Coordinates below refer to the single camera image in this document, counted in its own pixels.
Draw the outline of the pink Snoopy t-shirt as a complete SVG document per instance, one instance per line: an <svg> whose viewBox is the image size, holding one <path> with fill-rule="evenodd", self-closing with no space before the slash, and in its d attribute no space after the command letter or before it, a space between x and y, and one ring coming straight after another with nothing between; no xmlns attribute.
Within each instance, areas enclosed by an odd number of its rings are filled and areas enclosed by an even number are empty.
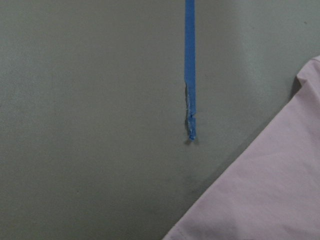
<svg viewBox="0 0 320 240"><path fill-rule="evenodd" d="M167 240L320 237L320 59L299 91L166 234Z"/></svg>

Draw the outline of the blue tape grid lines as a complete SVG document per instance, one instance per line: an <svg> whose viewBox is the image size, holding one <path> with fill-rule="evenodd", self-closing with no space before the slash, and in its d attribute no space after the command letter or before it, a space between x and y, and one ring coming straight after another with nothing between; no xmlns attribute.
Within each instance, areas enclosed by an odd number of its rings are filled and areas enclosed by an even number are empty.
<svg viewBox="0 0 320 240"><path fill-rule="evenodd" d="M184 21L184 81L186 86L186 122L188 138L196 138L196 38L195 1L185 1Z"/></svg>

